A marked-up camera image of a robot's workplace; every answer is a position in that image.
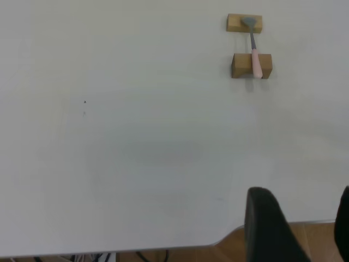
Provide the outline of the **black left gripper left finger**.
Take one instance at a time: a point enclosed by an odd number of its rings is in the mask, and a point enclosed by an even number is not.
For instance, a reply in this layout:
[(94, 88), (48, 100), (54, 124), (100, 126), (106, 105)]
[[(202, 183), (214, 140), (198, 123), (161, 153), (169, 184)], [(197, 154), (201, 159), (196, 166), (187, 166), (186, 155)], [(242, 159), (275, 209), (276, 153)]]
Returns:
[(244, 220), (246, 261), (310, 261), (271, 191), (251, 187)]

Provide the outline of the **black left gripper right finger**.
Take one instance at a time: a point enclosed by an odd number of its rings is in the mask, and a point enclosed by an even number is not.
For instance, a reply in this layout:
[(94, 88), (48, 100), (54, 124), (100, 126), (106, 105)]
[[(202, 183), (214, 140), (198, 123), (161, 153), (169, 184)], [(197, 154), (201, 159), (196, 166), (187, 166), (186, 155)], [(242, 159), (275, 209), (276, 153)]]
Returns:
[(335, 226), (334, 239), (338, 251), (345, 262), (349, 262), (349, 187), (343, 191), (338, 207)]

